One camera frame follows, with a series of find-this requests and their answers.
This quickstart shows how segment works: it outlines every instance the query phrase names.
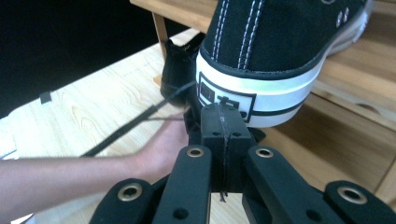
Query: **wooden shelf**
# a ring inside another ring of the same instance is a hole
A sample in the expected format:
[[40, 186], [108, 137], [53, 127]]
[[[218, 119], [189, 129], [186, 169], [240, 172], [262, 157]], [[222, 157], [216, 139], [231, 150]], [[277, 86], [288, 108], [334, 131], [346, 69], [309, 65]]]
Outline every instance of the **wooden shelf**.
[[[131, 0], [203, 33], [216, 0]], [[396, 131], [396, 4], [375, 2], [357, 43], [326, 60], [313, 93]]]

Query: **bolt hole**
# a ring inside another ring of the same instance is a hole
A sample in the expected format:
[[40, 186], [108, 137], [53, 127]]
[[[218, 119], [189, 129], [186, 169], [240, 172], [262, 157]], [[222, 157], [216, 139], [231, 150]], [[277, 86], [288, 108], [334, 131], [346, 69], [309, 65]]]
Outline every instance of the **bolt hole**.
[[271, 158], [274, 156], [274, 152], [272, 152], [270, 149], [266, 149], [266, 148], [257, 149], [256, 154], [263, 158]]
[[191, 148], [187, 150], [187, 155], [190, 157], [202, 157], [204, 155], [204, 151], [200, 148]]
[[142, 186], [140, 184], [133, 183], [121, 188], [118, 196], [121, 201], [130, 202], [140, 197], [141, 194]]
[[355, 204], [365, 204], [367, 203], [366, 196], [360, 191], [349, 188], [349, 187], [340, 187], [338, 188], [338, 194], [346, 201]]
[[361, 196], [359, 196], [359, 194], [357, 194], [357, 193], [355, 193], [355, 192], [353, 192], [351, 190], [346, 190], [344, 193], [345, 193], [346, 196], [348, 196], [351, 199], [358, 200], [358, 199], [361, 198]]
[[316, 222], [320, 222], [322, 220], [320, 213], [315, 210], [311, 210], [311, 209], [307, 210], [306, 215], [309, 217], [309, 219]]
[[189, 215], [189, 212], [184, 208], [178, 208], [174, 212], [174, 217], [178, 220], [186, 219], [186, 217], [188, 215]]
[[132, 196], [136, 195], [136, 193], [137, 193], [137, 189], [135, 189], [135, 188], [130, 188], [130, 189], [126, 189], [126, 190], [123, 192], [123, 195], [124, 195], [125, 197], [132, 197]]

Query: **wooden surface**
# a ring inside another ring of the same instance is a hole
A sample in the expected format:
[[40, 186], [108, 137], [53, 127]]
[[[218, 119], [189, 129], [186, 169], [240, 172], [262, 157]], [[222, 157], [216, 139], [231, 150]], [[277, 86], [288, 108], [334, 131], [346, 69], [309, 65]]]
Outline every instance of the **wooden surface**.
[[[181, 45], [196, 33], [189, 30], [173, 40]], [[162, 99], [153, 80], [162, 69], [156, 45], [54, 91], [50, 103], [36, 100], [16, 109], [3, 128], [11, 131], [22, 157], [78, 156]], [[179, 110], [169, 105], [156, 117]], [[102, 156], [138, 150], [160, 125], [145, 122]], [[313, 186], [323, 189], [330, 181], [346, 179], [395, 206], [396, 132], [316, 95], [308, 97], [292, 120], [264, 131], [267, 138], [261, 144], [277, 148]], [[38, 213], [36, 223], [88, 223], [103, 196]], [[227, 203], [220, 203], [219, 195], [213, 194], [211, 223], [248, 223], [240, 201], [240, 194], [232, 194]]]
[[[131, 0], [131, 3], [201, 32], [216, 7], [213, 0]], [[375, 1], [361, 39], [330, 57], [313, 92], [396, 131], [396, 4]]]
[[[197, 31], [189, 30], [173, 40], [183, 44], [194, 34]], [[79, 156], [161, 101], [159, 86], [153, 79], [162, 70], [159, 45], [145, 49], [52, 92], [49, 103], [42, 105], [37, 99], [17, 108], [0, 120], [1, 140], [7, 136], [8, 146], [15, 145], [23, 158]], [[153, 117], [166, 117], [181, 110], [167, 105]], [[160, 126], [160, 121], [142, 123], [101, 156], [137, 151]], [[35, 214], [36, 223], [88, 223], [104, 195], [95, 194]], [[218, 197], [212, 198], [212, 223], [247, 223], [240, 195], [231, 195], [226, 204], [220, 204]]]

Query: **metal eyelet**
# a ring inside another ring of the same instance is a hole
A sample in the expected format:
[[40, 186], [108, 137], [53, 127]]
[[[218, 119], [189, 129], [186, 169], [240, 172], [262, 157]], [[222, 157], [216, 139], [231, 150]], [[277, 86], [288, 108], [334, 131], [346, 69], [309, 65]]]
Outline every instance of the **metal eyelet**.
[[348, 16], [349, 16], [349, 8], [347, 7], [347, 8], [346, 8], [346, 12], [344, 12], [344, 22], [347, 21]]
[[343, 12], [341, 11], [340, 13], [338, 13], [338, 17], [337, 17], [337, 21], [335, 22], [335, 27], [340, 27], [341, 22], [343, 20]]
[[321, 1], [322, 1], [322, 3], [324, 3], [326, 5], [329, 5], [329, 4], [332, 4], [335, 2], [335, 0], [321, 0]]

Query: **canvas sneaker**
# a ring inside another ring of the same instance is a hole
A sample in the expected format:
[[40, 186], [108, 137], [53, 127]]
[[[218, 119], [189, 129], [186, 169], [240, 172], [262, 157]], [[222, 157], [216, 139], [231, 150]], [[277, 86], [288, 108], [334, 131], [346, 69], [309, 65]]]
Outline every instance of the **canvas sneaker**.
[[327, 56], [361, 36], [372, 0], [219, 0], [196, 59], [202, 105], [225, 102], [248, 127], [294, 116]]

